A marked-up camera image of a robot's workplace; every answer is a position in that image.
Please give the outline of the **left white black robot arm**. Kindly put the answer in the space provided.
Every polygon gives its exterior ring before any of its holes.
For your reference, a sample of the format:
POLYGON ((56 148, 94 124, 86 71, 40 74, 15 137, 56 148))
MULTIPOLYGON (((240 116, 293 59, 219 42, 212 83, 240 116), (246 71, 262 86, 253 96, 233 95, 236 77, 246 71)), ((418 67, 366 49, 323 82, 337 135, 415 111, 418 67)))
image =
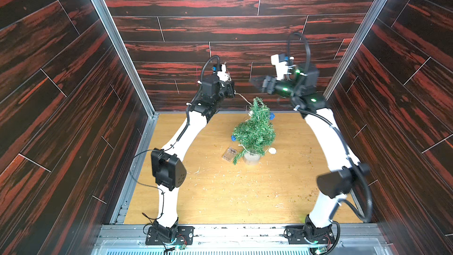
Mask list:
POLYGON ((234 82, 227 73, 212 74, 199 82, 198 91, 186 108, 186 119, 162 149, 151 153, 152 174, 160 191, 159 215, 153 228, 166 242, 175 239, 178 228, 178 192, 187 172, 183 160, 200 131, 226 98, 235 96, 234 82))

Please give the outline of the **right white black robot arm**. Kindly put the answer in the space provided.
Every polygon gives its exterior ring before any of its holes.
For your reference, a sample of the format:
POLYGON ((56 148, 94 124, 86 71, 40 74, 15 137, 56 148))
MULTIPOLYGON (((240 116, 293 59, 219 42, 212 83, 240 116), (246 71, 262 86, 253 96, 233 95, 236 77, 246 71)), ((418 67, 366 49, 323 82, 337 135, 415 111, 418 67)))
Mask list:
POLYGON ((294 111, 300 113, 310 126, 326 157, 329 173, 317 177, 319 196, 303 227, 304 237, 313 243, 321 241, 331 232, 333 216, 340 203, 348 205, 363 222, 370 222, 373 199, 365 179, 370 167, 362 163, 349 148, 326 98, 317 92, 318 68, 314 64, 294 66, 293 74, 290 81, 279 74, 277 77, 253 77, 250 82, 262 93, 289 98, 294 111), (356 184, 361 184, 365 191, 364 212, 360 212, 347 199, 347 194, 356 184))

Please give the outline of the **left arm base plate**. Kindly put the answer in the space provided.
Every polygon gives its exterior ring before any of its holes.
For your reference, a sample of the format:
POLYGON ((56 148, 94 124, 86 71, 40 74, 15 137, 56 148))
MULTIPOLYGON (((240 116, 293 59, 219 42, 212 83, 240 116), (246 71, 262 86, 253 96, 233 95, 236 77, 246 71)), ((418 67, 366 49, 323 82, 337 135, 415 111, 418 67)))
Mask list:
POLYGON ((195 228, 189 225, 178 225, 172 228, 150 227, 146 233, 147 246, 177 245, 190 246, 193 243, 195 228))

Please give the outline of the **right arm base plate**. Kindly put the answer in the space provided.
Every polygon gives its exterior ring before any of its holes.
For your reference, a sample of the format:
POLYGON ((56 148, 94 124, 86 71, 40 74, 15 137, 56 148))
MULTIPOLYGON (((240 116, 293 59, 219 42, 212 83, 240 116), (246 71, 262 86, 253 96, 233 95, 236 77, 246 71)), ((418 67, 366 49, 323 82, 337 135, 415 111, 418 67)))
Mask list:
POLYGON ((285 228, 283 236, 289 244, 333 244, 336 239, 332 232, 332 225, 317 228, 311 223, 304 225, 289 225, 285 228))

